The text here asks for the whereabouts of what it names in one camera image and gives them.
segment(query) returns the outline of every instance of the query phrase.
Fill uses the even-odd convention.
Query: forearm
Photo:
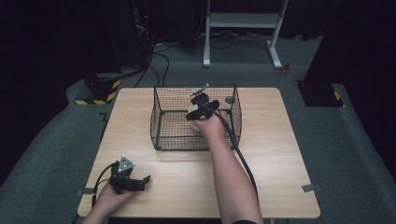
[[[207,138],[222,223],[247,219],[262,223],[256,192],[228,144],[223,139]]]
[[[91,212],[84,218],[81,224],[103,224],[106,219],[106,214],[93,208]]]

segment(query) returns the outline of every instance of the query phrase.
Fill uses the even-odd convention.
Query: black cable
[[[210,112],[212,112],[213,114],[215,114],[216,116],[218,116],[218,117],[221,119],[223,125],[224,125],[225,128],[227,129],[228,135],[230,136],[231,143],[233,144],[233,147],[234,147],[236,153],[238,154],[238,157],[239,157],[239,159],[241,160],[242,164],[244,165],[248,177],[250,178],[250,182],[251,182],[251,184],[253,185],[253,188],[254,188],[254,190],[255,190],[255,192],[256,192],[257,200],[259,200],[259,192],[257,191],[256,180],[254,179],[253,173],[251,173],[250,168],[248,167],[248,163],[246,162],[244,156],[242,155],[241,150],[239,149],[238,145],[236,144],[235,135],[234,135],[232,129],[230,128],[229,123],[227,122],[227,120],[225,120],[225,119],[221,116],[221,114],[219,114],[218,112],[214,111],[214,110],[211,109],[210,107],[208,107],[208,106],[206,106],[206,105],[203,105],[203,104],[201,104],[200,102],[196,102],[196,103],[197,103],[198,105],[201,105],[201,106],[203,106],[204,108],[208,109]]]
[[[109,178],[108,179],[104,179],[101,182],[99,182],[99,185],[102,184],[103,182],[107,181],[107,180],[109,180]]]
[[[139,82],[142,80],[142,78],[143,78],[143,76],[147,73],[147,71],[149,70],[149,67],[150,67],[150,65],[151,65],[151,61],[152,61],[152,56],[153,56],[153,52],[151,52],[151,56],[150,56],[150,58],[149,58],[149,61],[148,61],[148,65],[147,65],[147,67],[146,67],[146,69],[145,69],[145,71],[142,73],[142,75],[140,76],[140,78],[137,80],[137,82],[136,82],[136,84],[134,84],[134,88],[139,84]]]
[[[270,35],[268,35],[267,37],[260,39],[260,37],[262,37],[262,35],[257,35],[256,37],[252,38],[251,40],[238,40],[238,38],[240,38],[242,36],[238,36],[235,40],[236,43],[259,43],[262,41],[267,40],[269,37],[271,37]]]
[[[168,44],[168,47],[166,49],[162,49],[162,50],[158,50],[158,51],[156,50],[156,51],[153,51],[153,52],[154,53],[161,53],[161,52],[164,52],[164,51],[166,51],[166,50],[168,50],[168,49],[170,49],[172,47],[172,43],[170,43],[170,42],[163,43],[163,44],[157,44],[154,47],[158,47],[160,45],[165,45],[165,44]]]
[[[99,175],[98,179],[96,180],[95,186],[93,187],[93,193],[92,193],[92,207],[93,207],[93,206],[95,205],[95,203],[96,203],[96,193],[97,193],[97,191],[98,191],[99,184],[102,183],[102,181],[100,181],[100,179],[102,178],[102,175],[103,175],[108,169],[110,169],[114,164],[115,164],[115,162],[109,164],[109,165],[105,168],[105,170],[102,171],[102,173]]]
[[[121,80],[121,79],[126,78],[126,77],[133,77],[133,76],[141,73],[142,71],[146,71],[148,69],[148,67],[149,66],[147,65],[147,66],[144,66],[144,67],[142,67],[142,68],[140,68],[138,70],[126,73],[126,74],[118,76],[118,77],[101,77],[100,80],[103,80],[103,81],[118,81],[118,80]]]
[[[77,213],[75,217],[73,218],[72,224],[75,224],[77,222],[77,219],[79,218],[79,214]]]
[[[230,41],[231,40],[231,44],[229,44],[228,46],[217,47],[216,45],[213,44],[213,41],[210,41],[210,46],[213,47],[214,49],[228,49],[228,48],[230,48],[235,43],[235,37],[233,35],[228,35],[228,36],[230,36],[231,38],[224,39],[224,35],[222,35],[221,38],[223,38],[223,40],[220,39],[220,41]]]
[[[164,86],[165,85],[166,73],[168,72],[168,68],[169,68],[169,59],[165,55],[163,55],[161,53],[152,53],[152,54],[160,55],[160,56],[164,57],[166,59],[166,61],[168,62],[168,65],[166,65],[165,72],[163,72],[163,84],[162,84],[162,86]]]
[[[160,85],[160,75],[158,74],[157,69],[155,69],[153,66],[149,66],[149,69],[154,73],[155,77],[157,78],[157,86]]]

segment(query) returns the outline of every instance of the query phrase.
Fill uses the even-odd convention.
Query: wooden tabletop
[[[150,139],[154,89],[120,90],[86,185],[121,156],[135,163],[132,178],[151,175],[113,217],[219,217],[208,151],[157,151]],[[320,215],[290,120],[278,89],[238,88],[242,110],[239,148],[254,174],[264,217],[315,218]],[[78,213],[91,211],[83,195]]]

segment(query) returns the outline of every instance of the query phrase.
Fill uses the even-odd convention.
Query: dark background
[[[147,3],[152,7],[151,31],[184,42],[192,41],[202,17],[200,0],[128,2]],[[280,4],[277,0],[213,1],[212,10],[277,12]],[[80,15],[91,16],[81,18],[79,25],[89,29],[76,29],[72,35],[90,40],[78,41],[84,63],[94,73],[119,72],[117,46],[111,41],[101,1],[31,0],[0,6],[1,183],[40,130],[68,104],[66,89],[84,78],[64,32],[68,15],[76,15],[82,8],[86,14]],[[393,176],[395,9],[394,1],[387,0],[293,0],[280,32],[286,38],[324,35],[305,81],[346,86],[366,132]],[[175,35],[171,27],[177,25],[185,32]]]

